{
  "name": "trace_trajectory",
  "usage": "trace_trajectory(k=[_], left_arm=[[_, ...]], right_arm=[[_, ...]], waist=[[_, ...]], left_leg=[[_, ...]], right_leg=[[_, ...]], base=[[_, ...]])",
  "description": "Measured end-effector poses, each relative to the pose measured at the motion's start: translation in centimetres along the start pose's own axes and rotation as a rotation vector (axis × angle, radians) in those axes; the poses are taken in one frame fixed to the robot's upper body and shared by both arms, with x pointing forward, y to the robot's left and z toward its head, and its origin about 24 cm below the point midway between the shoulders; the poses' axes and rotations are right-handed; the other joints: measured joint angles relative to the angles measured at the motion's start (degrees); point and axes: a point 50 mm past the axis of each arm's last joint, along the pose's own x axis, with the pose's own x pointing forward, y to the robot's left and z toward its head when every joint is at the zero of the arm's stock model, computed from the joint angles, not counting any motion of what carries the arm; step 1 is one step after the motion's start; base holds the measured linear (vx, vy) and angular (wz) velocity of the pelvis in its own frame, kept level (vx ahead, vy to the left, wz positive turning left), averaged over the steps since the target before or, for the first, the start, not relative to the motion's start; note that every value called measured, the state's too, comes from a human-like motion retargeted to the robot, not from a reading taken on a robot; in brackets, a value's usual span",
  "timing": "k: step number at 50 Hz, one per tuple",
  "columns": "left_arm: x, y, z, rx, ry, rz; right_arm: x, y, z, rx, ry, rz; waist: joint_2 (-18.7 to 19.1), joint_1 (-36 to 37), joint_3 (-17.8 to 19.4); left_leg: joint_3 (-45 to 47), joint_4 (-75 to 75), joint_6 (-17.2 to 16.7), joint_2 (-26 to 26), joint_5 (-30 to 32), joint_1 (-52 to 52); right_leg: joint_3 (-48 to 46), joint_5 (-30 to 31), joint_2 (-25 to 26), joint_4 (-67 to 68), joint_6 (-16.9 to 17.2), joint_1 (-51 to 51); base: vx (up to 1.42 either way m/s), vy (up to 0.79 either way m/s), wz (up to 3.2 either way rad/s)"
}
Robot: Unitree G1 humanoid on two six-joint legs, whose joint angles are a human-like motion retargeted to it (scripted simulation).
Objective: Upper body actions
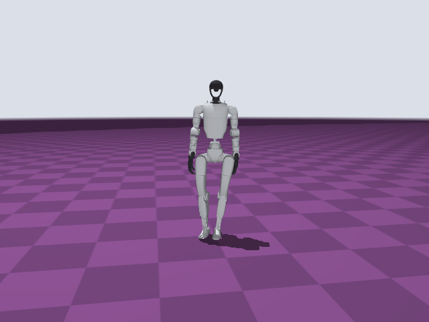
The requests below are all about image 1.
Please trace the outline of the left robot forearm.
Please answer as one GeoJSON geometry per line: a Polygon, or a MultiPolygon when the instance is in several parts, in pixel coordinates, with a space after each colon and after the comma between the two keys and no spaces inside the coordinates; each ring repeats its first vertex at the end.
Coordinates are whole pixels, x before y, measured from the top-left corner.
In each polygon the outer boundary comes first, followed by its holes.
{"type": "Polygon", "coordinates": [[[240,156],[240,153],[239,153],[239,136],[231,138],[231,141],[232,141],[232,150],[233,150],[232,155],[233,155],[233,157],[235,157],[235,153],[238,153],[240,156]]]}

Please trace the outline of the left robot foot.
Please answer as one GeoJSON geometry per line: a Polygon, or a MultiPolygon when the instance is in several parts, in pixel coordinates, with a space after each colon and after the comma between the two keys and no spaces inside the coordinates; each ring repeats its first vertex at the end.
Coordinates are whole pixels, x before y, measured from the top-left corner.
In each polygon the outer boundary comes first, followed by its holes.
{"type": "Polygon", "coordinates": [[[219,230],[219,227],[217,227],[217,229],[214,229],[214,233],[212,235],[212,239],[218,240],[221,238],[221,228],[219,230]]]}

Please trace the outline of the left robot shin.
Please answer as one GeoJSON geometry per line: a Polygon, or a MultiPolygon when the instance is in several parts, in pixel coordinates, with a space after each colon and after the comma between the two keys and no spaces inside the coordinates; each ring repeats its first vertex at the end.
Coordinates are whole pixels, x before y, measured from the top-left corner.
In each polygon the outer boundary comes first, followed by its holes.
{"type": "Polygon", "coordinates": [[[219,201],[218,201],[218,205],[217,205],[217,224],[216,224],[216,229],[217,229],[217,227],[219,227],[219,230],[220,230],[221,221],[222,221],[223,215],[225,213],[226,204],[227,204],[227,198],[225,198],[225,196],[221,196],[220,199],[219,199],[219,201]]]}

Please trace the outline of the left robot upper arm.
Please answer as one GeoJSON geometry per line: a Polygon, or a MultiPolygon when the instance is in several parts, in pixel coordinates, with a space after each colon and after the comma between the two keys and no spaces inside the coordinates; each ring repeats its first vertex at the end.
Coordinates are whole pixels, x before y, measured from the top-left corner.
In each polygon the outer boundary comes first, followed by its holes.
{"type": "Polygon", "coordinates": [[[231,129],[230,129],[230,136],[232,137],[238,137],[239,136],[239,129],[238,126],[238,113],[237,108],[232,105],[228,106],[228,112],[231,114],[230,116],[230,123],[231,123],[231,129]]]}

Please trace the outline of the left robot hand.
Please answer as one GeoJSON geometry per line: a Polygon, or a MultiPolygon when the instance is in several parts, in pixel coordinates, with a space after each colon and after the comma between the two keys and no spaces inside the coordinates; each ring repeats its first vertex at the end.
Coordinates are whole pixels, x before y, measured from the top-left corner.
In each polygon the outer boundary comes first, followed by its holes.
{"type": "Polygon", "coordinates": [[[237,167],[238,167],[238,159],[239,159],[239,154],[238,154],[238,153],[235,153],[235,157],[234,157],[234,159],[235,159],[235,163],[234,163],[234,168],[233,168],[233,173],[232,173],[232,175],[234,175],[234,174],[236,173],[236,171],[237,171],[237,167]]]}

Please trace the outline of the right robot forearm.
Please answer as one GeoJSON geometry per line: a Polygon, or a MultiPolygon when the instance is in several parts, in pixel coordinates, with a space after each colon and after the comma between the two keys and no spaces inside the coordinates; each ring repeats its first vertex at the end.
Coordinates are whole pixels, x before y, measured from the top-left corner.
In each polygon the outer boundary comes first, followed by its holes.
{"type": "Polygon", "coordinates": [[[190,147],[189,147],[190,150],[188,152],[189,156],[191,155],[191,152],[195,152],[195,155],[196,155],[197,140],[198,138],[196,136],[191,135],[191,130],[190,130],[190,147]]]}

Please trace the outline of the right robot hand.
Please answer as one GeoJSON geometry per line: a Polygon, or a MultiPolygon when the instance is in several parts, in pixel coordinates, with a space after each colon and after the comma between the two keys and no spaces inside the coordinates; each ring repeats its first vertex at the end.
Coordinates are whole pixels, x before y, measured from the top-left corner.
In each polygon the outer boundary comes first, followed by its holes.
{"type": "Polygon", "coordinates": [[[188,156],[188,157],[189,157],[189,159],[188,159],[188,169],[189,169],[189,171],[190,171],[191,174],[195,174],[192,171],[192,169],[194,170],[194,167],[193,167],[192,163],[193,163],[193,159],[195,158],[195,152],[191,152],[191,155],[188,156]]]}

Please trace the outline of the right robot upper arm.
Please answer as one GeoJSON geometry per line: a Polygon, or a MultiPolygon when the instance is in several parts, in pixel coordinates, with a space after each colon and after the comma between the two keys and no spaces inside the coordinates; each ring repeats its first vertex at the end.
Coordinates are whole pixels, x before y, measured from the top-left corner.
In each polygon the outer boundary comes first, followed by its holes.
{"type": "Polygon", "coordinates": [[[193,120],[192,120],[193,127],[191,129],[191,135],[192,136],[199,136],[200,135],[200,129],[199,129],[200,118],[201,118],[200,114],[203,113],[203,106],[204,105],[197,105],[194,108],[193,120]]]}

